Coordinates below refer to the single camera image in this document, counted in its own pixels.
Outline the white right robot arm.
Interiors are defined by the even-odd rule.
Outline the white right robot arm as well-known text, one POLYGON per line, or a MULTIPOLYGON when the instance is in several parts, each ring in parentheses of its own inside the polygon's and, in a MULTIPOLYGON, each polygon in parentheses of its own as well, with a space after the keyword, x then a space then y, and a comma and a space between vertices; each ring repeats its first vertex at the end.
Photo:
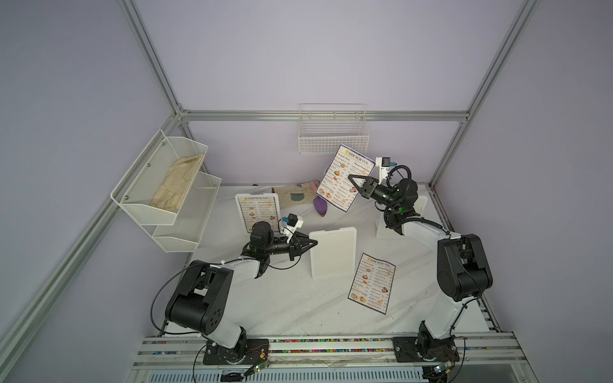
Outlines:
POLYGON ((493 285, 493 275, 482 241, 462 235, 420 215, 418 185, 410 169, 398 165, 384 181, 371 176, 349 175, 360 196, 383 206, 384 227, 420 242, 437 256, 436 279, 441 290, 429 316, 415 337, 393 339, 399 362, 450 362, 460 360, 455 331, 469 306, 493 285))

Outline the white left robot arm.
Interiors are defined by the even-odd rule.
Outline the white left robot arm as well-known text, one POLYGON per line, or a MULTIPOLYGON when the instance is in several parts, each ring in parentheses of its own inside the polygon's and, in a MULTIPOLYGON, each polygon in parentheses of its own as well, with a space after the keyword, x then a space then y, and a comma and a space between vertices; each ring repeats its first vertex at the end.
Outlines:
POLYGON ((204 365, 244 364, 249 357, 268 355, 268 340, 249 339, 247 330, 224 317, 231 287, 238 282, 258 279, 271 268, 273 255, 287 255, 297 264, 302 255, 319 245, 319 241, 301 233, 302 221, 295 215, 283 219, 286 226, 276 236, 270 223, 257 222, 249 241, 238 258, 218 263, 195 260, 172 276, 160 289, 179 279, 164 308, 164 320, 182 327, 182 331, 164 330, 156 323, 153 309, 149 320, 160 335, 200 335, 205 339, 200 352, 204 365))

